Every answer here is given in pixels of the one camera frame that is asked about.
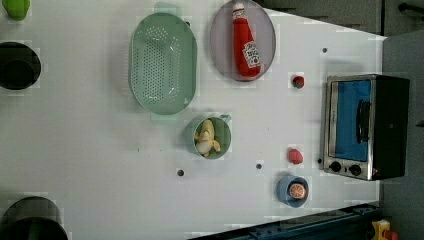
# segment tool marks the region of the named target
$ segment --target white surface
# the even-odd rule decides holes
[[[184,239],[378,200],[378,182],[326,174],[316,160],[327,75],[381,72],[382,38],[269,11],[275,61],[260,80],[239,83],[218,73],[208,49],[224,2],[179,1],[198,40],[198,89],[165,119],[144,110],[127,81],[131,33],[154,2],[32,1],[23,23],[1,11],[0,40],[32,46],[44,70],[30,89],[0,90],[1,214],[41,195],[62,210],[72,239]],[[290,85],[296,73],[302,90]],[[225,160],[186,151],[182,131],[205,111],[233,117]],[[304,155],[298,166],[286,160],[293,145]],[[277,200],[282,172],[307,179],[302,208]]]

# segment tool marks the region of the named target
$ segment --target green bowl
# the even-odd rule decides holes
[[[172,115],[185,109],[196,91],[197,43],[181,18],[154,13],[138,25],[130,44],[129,85],[147,110]]]

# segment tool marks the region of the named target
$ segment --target small blue bowl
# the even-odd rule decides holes
[[[305,187],[306,194],[302,199],[296,199],[290,195],[290,186],[294,183],[300,183]],[[285,176],[277,184],[277,196],[278,200],[287,204],[290,207],[298,208],[302,206],[306,199],[308,199],[309,186],[308,182],[302,177],[296,176]]]

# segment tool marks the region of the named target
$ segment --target red ketchup bottle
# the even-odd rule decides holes
[[[233,25],[237,69],[243,77],[253,78],[261,71],[261,62],[242,3],[233,6]]]

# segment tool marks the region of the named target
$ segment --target black toaster oven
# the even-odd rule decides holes
[[[405,174],[409,80],[329,77],[324,171],[363,180]]]

